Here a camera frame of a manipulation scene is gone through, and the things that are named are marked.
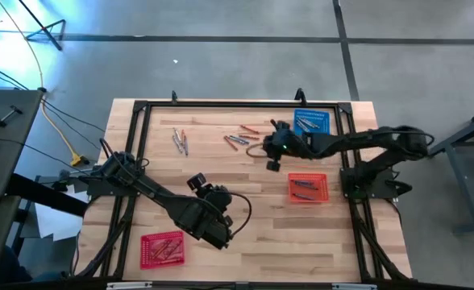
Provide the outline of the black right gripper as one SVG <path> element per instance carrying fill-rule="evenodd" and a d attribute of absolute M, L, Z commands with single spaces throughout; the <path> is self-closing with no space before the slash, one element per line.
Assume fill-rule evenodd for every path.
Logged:
<path fill-rule="evenodd" d="M 267 135 L 263 140 L 263 150 L 268 158 L 272 159 L 266 163 L 269 171 L 279 172 L 281 164 L 278 160 L 283 155 L 297 157 L 302 159 L 313 159 L 314 153 L 310 150 L 307 143 L 290 130 L 290 124 L 284 121 L 270 120 L 275 128 L 275 132 Z"/>

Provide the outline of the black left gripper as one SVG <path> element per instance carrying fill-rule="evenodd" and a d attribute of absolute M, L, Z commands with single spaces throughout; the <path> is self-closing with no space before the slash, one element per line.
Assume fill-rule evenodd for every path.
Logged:
<path fill-rule="evenodd" d="M 233 220 L 226 214 L 228 206 L 232 202 L 231 197 L 222 197 L 218 207 L 218 194 L 229 195 L 230 192 L 223 185 L 212 185 L 206 180 L 202 173 L 187 180 L 187 185 L 196 194 L 196 202 L 208 213 L 214 216 L 217 222 L 221 221 L 221 213 L 228 227 L 233 225 Z"/>

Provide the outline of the orange plastic basket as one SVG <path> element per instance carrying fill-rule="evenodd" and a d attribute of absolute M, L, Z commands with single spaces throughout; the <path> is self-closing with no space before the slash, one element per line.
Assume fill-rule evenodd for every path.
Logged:
<path fill-rule="evenodd" d="M 308 180 L 314 182 L 314 187 L 318 190 L 306 188 L 298 188 L 292 180 Z M 315 198 L 315 201 L 307 201 L 298 199 L 293 196 L 294 193 L 303 194 Z M 329 193 L 327 189 L 326 175 L 322 173 L 289 173 L 288 174 L 288 195 L 292 203 L 324 203 L 329 201 Z"/>

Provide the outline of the red plastic basket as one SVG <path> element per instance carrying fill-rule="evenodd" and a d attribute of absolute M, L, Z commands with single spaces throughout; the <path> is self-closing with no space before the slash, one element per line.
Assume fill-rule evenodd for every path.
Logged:
<path fill-rule="evenodd" d="M 158 265 L 157 262 L 160 260 L 152 259 L 152 253 L 155 251 L 156 244 L 161 241 L 170 239 L 171 241 L 182 241 L 182 251 L 173 257 L 173 259 L 183 259 L 183 262 L 174 264 Z M 169 231 L 156 234 L 143 235 L 140 238 L 140 269 L 147 270 L 159 267 L 169 267 L 182 265 L 185 262 L 185 243 L 184 234 L 182 231 Z"/>

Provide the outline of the black side clamp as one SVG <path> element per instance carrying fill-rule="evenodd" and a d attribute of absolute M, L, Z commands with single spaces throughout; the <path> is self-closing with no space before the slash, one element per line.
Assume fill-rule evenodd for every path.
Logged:
<path fill-rule="evenodd" d="M 96 181 L 101 181 L 102 177 L 93 175 L 91 170 L 68 171 L 60 170 L 57 178 L 51 183 L 51 187 L 56 191 L 66 192 L 67 187 L 74 186 L 76 193 L 87 191 L 89 186 Z"/>

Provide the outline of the white paper sheet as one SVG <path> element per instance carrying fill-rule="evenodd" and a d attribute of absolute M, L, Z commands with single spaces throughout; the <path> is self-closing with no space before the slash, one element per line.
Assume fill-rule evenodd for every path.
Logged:
<path fill-rule="evenodd" d="M 83 218 L 52 209 L 46 205 L 35 204 L 39 236 L 51 236 L 52 241 L 60 241 L 77 236 L 81 230 Z"/>

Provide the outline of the black desk beam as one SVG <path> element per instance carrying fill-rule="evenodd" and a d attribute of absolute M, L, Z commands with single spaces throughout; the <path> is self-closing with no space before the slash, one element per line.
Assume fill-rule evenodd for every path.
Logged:
<path fill-rule="evenodd" d="M 5 194 L 7 196 L 18 196 L 78 217 L 83 217 L 88 208 L 87 202 L 58 192 L 16 173 L 11 175 Z"/>

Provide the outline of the person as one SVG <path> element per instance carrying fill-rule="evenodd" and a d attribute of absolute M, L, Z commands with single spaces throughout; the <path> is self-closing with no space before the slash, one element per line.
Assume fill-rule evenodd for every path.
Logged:
<path fill-rule="evenodd" d="M 30 282 L 32 277 L 23 267 L 15 252 L 4 246 L 0 258 L 0 284 Z"/>

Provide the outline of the black floor stand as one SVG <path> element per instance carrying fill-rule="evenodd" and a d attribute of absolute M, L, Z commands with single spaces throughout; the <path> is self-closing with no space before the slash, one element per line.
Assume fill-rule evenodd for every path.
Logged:
<path fill-rule="evenodd" d="M 44 26 L 23 0 L 18 0 L 18 2 L 22 5 L 22 7 L 32 17 L 32 19 L 36 22 L 36 24 L 39 27 L 39 30 L 32 32 L 30 34 L 25 34 L 24 39 L 30 41 L 30 40 L 35 40 L 35 37 L 37 35 L 45 35 L 48 38 L 48 40 L 51 42 L 51 44 L 56 48 L 56 50 L 61 52 L 63 48 L 60 42 L 64 38 L 64 29 L 67 23 L 66 20 L 60 19 L 58 21 L 55 21 L 54 23 Z M 57 26 L 60 26 L 60 32 L 56 34 L 52 34 L 51 29 Z"/>

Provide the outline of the black aluminium table frame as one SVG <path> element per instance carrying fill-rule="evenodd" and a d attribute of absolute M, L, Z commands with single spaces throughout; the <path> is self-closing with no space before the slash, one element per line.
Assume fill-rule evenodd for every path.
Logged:
<path fill-rule="evenodd" d="M 185 238 L 185 262 L 179 266 L 140 269 L 140 238 L 174 230 L 166 212 L 145 197 L 136 201 L 128 238 L 115 250 L 125 251 L 123 278 L 209 283 L 243 288 L 261 282 L 357 282 L 360 270 L 351 227 L 349 205 L 341 191 L 342 156 L 302 160 L 285 157 L 279 172 L 271 172 L 256 153 L 234 151 L 223 136 L 246 134 L 239 125 L 262 135 L 272 132 L 271 119 L 290 121 L 294 101 L 268 106 L 261 101 L 181 101 L 176 105 L 149 101 L 139 113 L 134 101 L 113 102 L 105 139 L 116 150 L 142 154 L 147 174 L 179 194 L 189 192 L 187 180 L 202 173 L 213 184 L 236 193 L 228 208 L 237 235 L 229 247 L 218 250 L 209 243 Z M 173 142 L 176 128 L 185 131 L 189 155 Z M 326 175 L 329 201 L 292 203 L 289 173 Z"/>

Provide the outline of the silver bracket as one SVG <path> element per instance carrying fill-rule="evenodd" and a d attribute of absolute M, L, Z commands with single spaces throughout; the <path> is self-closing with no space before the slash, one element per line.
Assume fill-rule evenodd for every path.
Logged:
<path fill-rule="evenodd" d="M 375 284 L 348 284 L 334 283 L 331 285 L 332 290 L 378 290 Z"/>
<path fill-rule="evenodd" d="M 152 282 L 149 281 L 123 281 L 113 282 L 106 285 L 106 290 L 149 290 Z"/>

